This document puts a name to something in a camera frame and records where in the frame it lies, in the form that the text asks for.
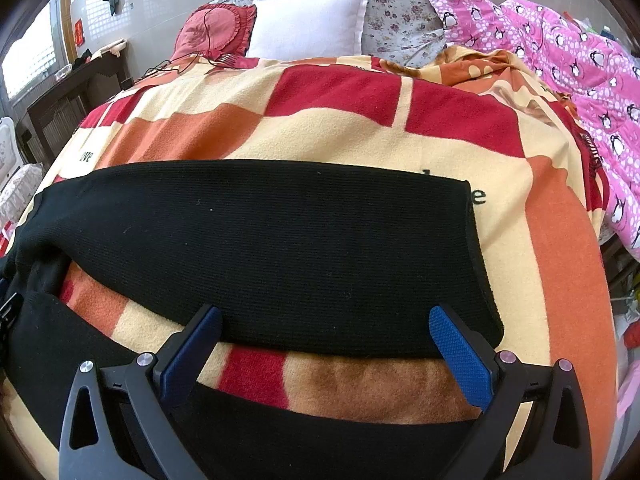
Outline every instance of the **penguin print quilt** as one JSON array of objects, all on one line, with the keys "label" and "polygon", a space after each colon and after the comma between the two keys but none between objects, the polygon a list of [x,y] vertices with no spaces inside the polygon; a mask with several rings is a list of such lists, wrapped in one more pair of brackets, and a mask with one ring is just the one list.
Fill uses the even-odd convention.
[{"label": "penguin print quilt", "polygon": [[430,0],[447,45],[515,53],[557,92],[571,94],[607,173],[606,221],[640,260],[640,66],[615,41],[582,32],[527,0]]}]

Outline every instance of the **bed sheet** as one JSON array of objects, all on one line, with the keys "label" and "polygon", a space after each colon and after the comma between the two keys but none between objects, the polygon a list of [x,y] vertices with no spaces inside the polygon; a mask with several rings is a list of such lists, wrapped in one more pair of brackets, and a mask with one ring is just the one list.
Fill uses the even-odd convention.
[{"label": "bed sheet", "polygon": [[607,172],[607,223],[640,260],[640,67],[615,41],[527,0],[430,0],[447,44],[517,54],[557,92],[567,92]]},{"label": "bed sheet", "polygon": [[[596,242],[608,187],[570,103],[507,51],[452,47],[421,69],[368,56],[253,64],[236,70],[185,59],[180,75],[158,74],[121,92],[80,124],[42,187],[116,164],[214,158],[312,160],[468,180],[505,328],[499,348],[524,362],[574,363],[597,478],[616,406],[614,336]],[[180,330],[76,264],[60,298],[136,352],[157,351]],[[348,420],[419,424],[478,415],[437,359],[220,343],[198,380],[282,409]],[[44,476],[55,478],[57,450],[9,381],[2,410]],[[527,410],[522,406],[511,430],[508,454]]]}]

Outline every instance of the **pillow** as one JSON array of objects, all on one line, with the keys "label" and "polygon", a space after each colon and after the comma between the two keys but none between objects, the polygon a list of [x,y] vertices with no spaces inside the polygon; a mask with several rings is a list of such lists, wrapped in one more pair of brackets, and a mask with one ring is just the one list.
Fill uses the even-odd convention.
[{"label": "pillow", "polygon": [[175,39],[172,60],[189,54],[216,57],[217,52],[244,56],[254,27],[255,6],[207,4],[193,11]]},{"label": "pillow", "polygon": [[254,0],[247,57],[290,61],[359,56],[367,0]]}]

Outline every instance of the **dark wooden table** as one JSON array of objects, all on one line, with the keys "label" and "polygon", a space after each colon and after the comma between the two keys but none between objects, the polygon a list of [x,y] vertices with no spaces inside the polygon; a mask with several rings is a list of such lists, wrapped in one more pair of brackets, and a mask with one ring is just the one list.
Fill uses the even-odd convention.
[{"label": "dark wooden table", "polygon": [[20,128],[17,128],[18,137],[28,136],[29,122],[33,126],[33,133],[38,137],[44,151],[44,155],[53,163],[56,155],[53,153],[49,141],[44,134],[44,127],[51,122],[54,117],[56,104],[62,99],[71,100],[80,98],[84,113],[89,113],[94,106],[89,101],[87,88],[90,80],[97,74],[103,76],[116,76],[121,90],[126,90],[131,86],[131,79],[127,78],[124,66],[124,56],[114,56],[111,52],[103,54],[102,57],[85,63],[80,68],[71,71],[64,79],[58,81],[43,95],[38,97],[29,107]]}]

